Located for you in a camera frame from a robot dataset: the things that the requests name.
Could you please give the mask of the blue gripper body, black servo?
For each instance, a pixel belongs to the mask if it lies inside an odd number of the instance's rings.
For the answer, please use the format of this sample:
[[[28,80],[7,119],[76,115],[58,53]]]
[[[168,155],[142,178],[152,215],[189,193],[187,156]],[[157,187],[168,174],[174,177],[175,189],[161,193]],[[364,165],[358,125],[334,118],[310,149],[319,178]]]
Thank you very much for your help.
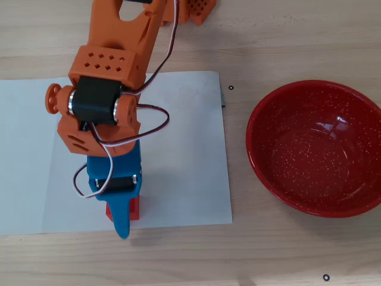
[[[105,183],[110,160],[106,157],[87,157],[87,173],[92,192],[97,192]],[[140,141],[122,156],[113,157],[113,174],[102,194],[139,194],[142,185]]]

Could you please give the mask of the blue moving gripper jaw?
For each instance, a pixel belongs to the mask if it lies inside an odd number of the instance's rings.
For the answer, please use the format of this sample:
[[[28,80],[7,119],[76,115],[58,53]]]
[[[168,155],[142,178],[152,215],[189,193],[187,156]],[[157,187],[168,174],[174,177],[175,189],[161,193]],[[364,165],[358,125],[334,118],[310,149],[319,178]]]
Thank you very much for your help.
[[[112,178],[102,194],[96,195],[110,209],[116,233],[122,239],[130,234],[130,202],[138,198],[142,185],[141,176]]]

